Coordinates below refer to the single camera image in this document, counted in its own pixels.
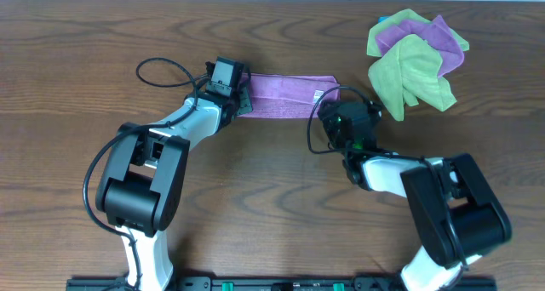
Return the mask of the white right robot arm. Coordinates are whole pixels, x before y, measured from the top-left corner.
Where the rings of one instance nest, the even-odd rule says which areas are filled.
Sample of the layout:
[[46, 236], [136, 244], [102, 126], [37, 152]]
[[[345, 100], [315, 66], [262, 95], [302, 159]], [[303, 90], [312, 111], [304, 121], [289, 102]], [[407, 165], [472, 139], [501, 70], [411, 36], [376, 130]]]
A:
[[363, 277], [357, 290], [495, 290], [492, 278], [467, 277], [469, 267], [512, 237], [506, 211], [473, 157], [402, 156], [378, 146], [374, 102], [325, 100], [312, 117], [322, 123], [329, 153], [356, 186], [406, 199], [421, 241], [396, 277]]

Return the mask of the purple microfiber cloth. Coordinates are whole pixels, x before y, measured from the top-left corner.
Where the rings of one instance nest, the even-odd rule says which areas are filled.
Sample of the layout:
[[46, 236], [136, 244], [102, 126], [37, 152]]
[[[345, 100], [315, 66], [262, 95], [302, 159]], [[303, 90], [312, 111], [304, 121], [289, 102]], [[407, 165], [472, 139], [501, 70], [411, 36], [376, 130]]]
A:
[[316, 90], [326, 93], [323, 100], [337, 101], [340, 84], [334, 76], [282, 76], [251, 74], [248, 87], [253, 111], [243, 114], [247, 118], [299, 119], [308, 118], [316, 104]]

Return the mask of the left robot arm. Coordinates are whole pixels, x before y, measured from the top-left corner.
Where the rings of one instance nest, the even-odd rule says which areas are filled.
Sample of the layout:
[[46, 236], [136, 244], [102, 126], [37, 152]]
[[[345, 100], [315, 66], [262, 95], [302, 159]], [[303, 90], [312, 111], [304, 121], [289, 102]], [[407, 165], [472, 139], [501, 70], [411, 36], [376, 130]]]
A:
[[204, 78], [189, 79], [192, 92], [182, 106], [155, 123], [124, 123], [100, 150], [106, 166], [95, 207], [102, 229], [123, 239], [129, 262], [124, 283], [113, 288], [165, 290], [174, 275], [166, 230], [178, 209], [190, 150], [252, 110], [249, 68], [219, 58]]

